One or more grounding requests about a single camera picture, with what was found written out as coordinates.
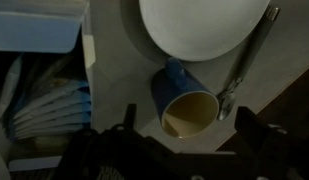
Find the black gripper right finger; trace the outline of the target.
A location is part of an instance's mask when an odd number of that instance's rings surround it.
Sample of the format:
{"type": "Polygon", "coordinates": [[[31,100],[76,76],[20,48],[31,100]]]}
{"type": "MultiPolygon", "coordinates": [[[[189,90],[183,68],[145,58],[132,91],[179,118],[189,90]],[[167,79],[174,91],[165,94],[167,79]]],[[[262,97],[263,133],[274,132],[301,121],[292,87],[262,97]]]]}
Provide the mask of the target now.
{"type": "Polygon", "coordinates": [[[259,152],[263,147],[277,149],[271,142],[274,129],[248,107],[240,106],[237,109],[234,127],[253,152],[259,152]]]}

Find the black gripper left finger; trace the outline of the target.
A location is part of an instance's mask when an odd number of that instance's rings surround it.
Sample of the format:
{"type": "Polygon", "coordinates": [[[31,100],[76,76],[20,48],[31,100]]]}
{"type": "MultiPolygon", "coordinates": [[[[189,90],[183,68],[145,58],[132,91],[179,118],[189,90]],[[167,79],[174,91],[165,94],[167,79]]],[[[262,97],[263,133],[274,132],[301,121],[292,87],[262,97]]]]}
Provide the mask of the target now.
{"type": "Polygon", "coordinates": [[[125,127],[129,129],[133,129],[136,121],[136,114],[137,114],[137,105],[136,104],[129,104],[127,106],[123,124],[125,127]]]}

